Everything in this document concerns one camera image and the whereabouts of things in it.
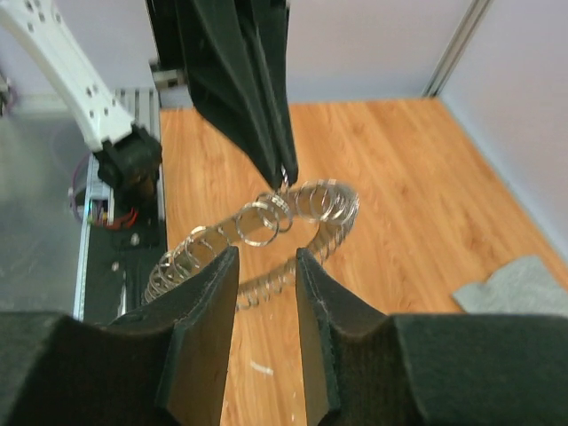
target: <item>wooden tabletop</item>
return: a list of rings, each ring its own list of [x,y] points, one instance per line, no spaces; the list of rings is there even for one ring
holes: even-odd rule
[[[383,312],[456,312],[457,288],[518,256],[568,271],[460,126],[435,99],[294,105],[298,184],[334,178],[360,196],[346,242],[326,263]],[[267,190],[248,158],[193,110],[162,113],[170,247]],[[242,247],[241,281],[315,234],[298,219],[266,248]],[[235,318],[223,425],[305,425],[294,288]]]

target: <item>bolt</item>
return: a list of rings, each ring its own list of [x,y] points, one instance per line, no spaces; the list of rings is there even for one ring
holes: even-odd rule
[[[140,237],[137,233],[133,233],[130,237],[130,245],[137,246],[140,243]]]

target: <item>coil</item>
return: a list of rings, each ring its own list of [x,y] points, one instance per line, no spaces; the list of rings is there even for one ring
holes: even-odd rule
[[[261,193],[222,222],[196,227],[173,250],[164,253],[150,274],[145,302],[152,302],[199,273],[228,246],[238,242],[253,247],[268,246],[292,228],[295,217],[319,224],[306,247],[324,264],[341,246],[358,213],[357,193],[335,180],[307,182],[297,190],[283,187],[276,193]],[[249,237],[262,228],[270,230],[268,239],[257,241]],[[241,283],[236,311],[267,302],[295,283],[296,258],[291,256],[268,273]]]

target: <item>wall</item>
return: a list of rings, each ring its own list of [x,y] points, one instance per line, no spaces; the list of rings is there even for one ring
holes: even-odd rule
[[[442,99],[568,257],[568,2],[493,2]]]
[[[59,0],[109,86],[152,84],[154,40],[144,0]],[[470,0],[295,0],[288,48],[291,101],[420,96]],[[0,69],[23,94],[51,93],[0,29]]]

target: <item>wooden table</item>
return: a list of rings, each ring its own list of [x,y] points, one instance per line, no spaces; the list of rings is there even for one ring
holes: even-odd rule
[[[298,183],[335,178],[359,192],[357,223],[326,269],[375,308],[458,311],[454,290],[527,254],[568,283],[559,256],[438,100],[291,111]],[[193,110],[163,112],[162,139],[171,247],[267,189],[248,158]],[[241,280],[293,255],[314,233],[298,220],[269,248],[244,247]],[[222,423],[305,424],[293,288],[237,314]]]

